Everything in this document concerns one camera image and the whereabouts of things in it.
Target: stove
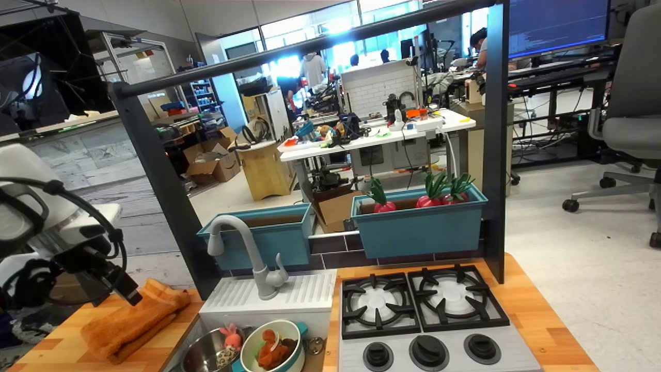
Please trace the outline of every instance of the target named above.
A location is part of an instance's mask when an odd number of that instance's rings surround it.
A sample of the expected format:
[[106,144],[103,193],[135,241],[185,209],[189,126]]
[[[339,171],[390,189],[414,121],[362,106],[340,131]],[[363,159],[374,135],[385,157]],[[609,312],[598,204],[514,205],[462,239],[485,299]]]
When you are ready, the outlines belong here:
[[344,281],[340,372],[540,372],[475,266]]

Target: gray chair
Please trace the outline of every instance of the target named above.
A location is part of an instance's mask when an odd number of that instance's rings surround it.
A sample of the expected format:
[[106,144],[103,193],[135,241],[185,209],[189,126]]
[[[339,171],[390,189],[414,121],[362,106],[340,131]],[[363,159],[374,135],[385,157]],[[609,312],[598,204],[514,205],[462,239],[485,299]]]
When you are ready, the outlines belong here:
[[[598,131],[600,110],[594,110],[590,135],[603,140],[613,150],[640,158],[656,169],[654,179],[629,174],[605,172],[600,181],[603,190],[575,193],[565,200],[563,209],[576,212],[578,200],[610,195],[650,193],[650,208],[656,205],[656,231],[650,246],[661,248],[661,5],[635,12],[617,63],[611,89],[607,120]],[[628,183],[615,186],[615,180]]]

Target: pink toy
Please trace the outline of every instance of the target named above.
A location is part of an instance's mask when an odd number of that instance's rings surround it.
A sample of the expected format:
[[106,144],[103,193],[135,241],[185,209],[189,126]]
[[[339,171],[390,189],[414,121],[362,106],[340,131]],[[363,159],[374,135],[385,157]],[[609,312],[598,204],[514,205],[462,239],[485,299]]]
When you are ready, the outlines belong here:
[[237,333],[237,327],[230,323],[227,328],[220,328],[220,333],[225,335],[225,348],[241,350],[241,335]]

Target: white brick wall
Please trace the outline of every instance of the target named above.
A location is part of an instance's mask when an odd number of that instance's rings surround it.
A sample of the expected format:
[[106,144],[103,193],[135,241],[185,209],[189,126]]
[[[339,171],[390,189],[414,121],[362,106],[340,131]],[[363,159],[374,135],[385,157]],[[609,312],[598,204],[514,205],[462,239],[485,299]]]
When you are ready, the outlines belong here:
[[390,93],[399,96],[410,91],[415,95],[415,70],[405,61],[352,70],[342,74],[342,86],[348,94],[351,109],[358,116],[386,114],[383,102]]

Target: red radish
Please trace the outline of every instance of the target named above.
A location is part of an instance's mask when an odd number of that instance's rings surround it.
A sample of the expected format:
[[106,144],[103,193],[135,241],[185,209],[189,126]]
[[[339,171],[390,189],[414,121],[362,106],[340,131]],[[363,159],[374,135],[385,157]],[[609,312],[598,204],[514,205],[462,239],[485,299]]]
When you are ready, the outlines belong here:
[[471,175],[464,173],[459,178],[455,178],[450,183],[450,194],[443,197],[443,205],[454,205],[466,203],[468,200],[467,190],[475,178],[471,179]]
[[447,186],[446,179],[447,174],[445,172],[441,172],[436,176],[432,175],[431,173],[427,173],[427,177],[424,179],[424,188],[427,192],[427,195],[421,196],[418,199],[418,202],[415,204],[415,207],[428,208],[443,205],[441,201],[441,193]]
[[376,202],[374,204],[374,213],[394,212],[397,210],[397,206],[385,197],[383,186],[381,186],[381,181],[378,178],[371,178],[369,191],[368,196]]

